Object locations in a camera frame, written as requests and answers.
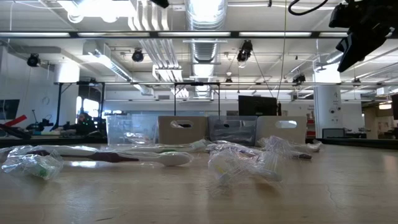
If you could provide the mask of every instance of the person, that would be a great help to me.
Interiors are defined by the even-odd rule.
[[[73,125],[64,125],[62,128],[57,128],[57,131],[73,131],[75,130],[76,135],[87,135],[96,131],[97,128],[95,127],[93,118],[88,115],[88,113],[81,113],[79,114],[77,124]]]

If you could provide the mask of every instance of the table surface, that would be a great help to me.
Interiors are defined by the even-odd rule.
[[[0,173],[1,223],[397,223],[398,151],[326,146],[290,161],[284,188],[247,177],[208,193],[207,154],[186,167],[65,162],[45,182]]]

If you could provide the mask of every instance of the air duct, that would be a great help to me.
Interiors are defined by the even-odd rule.
[[[221,30],[226,20],[228,0],[185,0],[187,24],[189,30]],[[209,77],[197,81],[207,82],[214,73],[215,62],[219,44],[192,43],[192,66],[193,75],[198,77]],[[197,89],[198,96],[207,96],[210,92],[203,92],[203,88]]]

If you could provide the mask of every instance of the exposed ceiling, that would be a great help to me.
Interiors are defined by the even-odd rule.
[[[301,1],[298,6],[315,6],[323,0],[307,0]],[[326,7],[336,6],[340,0],[331,0]],[[169,12],[169,26],[172,30],[186,30],[185,11],[175,10],[178,6],[183,6],[183,0],[172,0],[174,5]],[[331,30],[328,27],[331,10],[315,11],[306,16],[293,16],[286,13],[283,6],[285,1],[273,0],[273,7],[257,6],[257,7],[232,7],[237,4],[257,4],[265,1],[248,1],[248,0],[229,0],[231,6],[228,7],[225,30]],[[111,30],[125,30],[128,31],[127,18],[121,17],[114,23],[104,22],[99,17],[87,17],[82,22],[72,24],[68,22],[67,12],[64,9],[46,9],[45,7],[60,7],[54,1],[45,2],[43,5],[40,1],[24,1],[24,4],[15,3],[12,1],[0,1],[0,30],[10,30],[10,12],[12,6],[12,30],[23,31],[111,31]],[[232,73],[234,82],[263,82],[264,79],[270,82],[278,82],[280,78],[283,81],[292,81],[295,73],[289,73],[294,68],[301,66],[301,72],[306,74],[307,81],[312,80],[313,67],[312,62],[306,60],[315,60],[317,55],[327,55],[335,51],[335,46],[338,39],[255,39],[252,40],[256,58],[252,55],[245,68],[238,69],[238,64],[234,56],[242,45],[244,39],[228,39],[228,43],[220,44],[220,51],[218,52],[218,62],[216,65],[214,81],[219,80],[223,82],[226,78],[226,72]],[[11,44],[15,46],[26,47],[59,47],[65,52],[81,60],[85,66],[83,67],[82,75],[88,77],[95,77],[99,81],[115,81],[115,74],[99,63],[87,63],[89,59],[83,55],[82,46],[85,40],[81,39],[12,39]],[[131,55],[136,47],[142,47],[139,40],[136,39],[101,39],[97,40],[98,45],[107,44],[112,50],[112,57],[116,59],[121,65],[129,70],[133,77],[145,81],[154,82],[152,76],[153,63],[146,55],[143,62],[135,63],[131,59]],[[175,53],[177,54],[178,62],[183,69],[183,78],[190,78],[192,58],[190,56],[189,44],[184,44],[182,39],[173,40]],[[364,75],[373,71],[382,69],[388,65],[392,65],[398,61],[398,52],[391,53],[378,57],[398,46],[398,40],[387,40],[387,42],[371,53],[365,58],[364,65],[355,69],[348,70],[341,73],[342,81],[350,81],[355,76]],[[44,60],[50,63],[62,63],[64,59],[60,55],[43,55]],[[390,71],[380,75],[371,76],[369,78],[363,77],[362,82],[381,82],[388,80],[394,82],[394,78],[398,79],[396,72]]]

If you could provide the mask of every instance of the plastic bin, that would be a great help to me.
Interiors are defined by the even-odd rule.
[[[246,146],[256,143],[257,116],[209,116],[210,141],[229,141]]]
[[[157,116],[112,115],[106,117],[109,146],[151,145],[157,139]]]

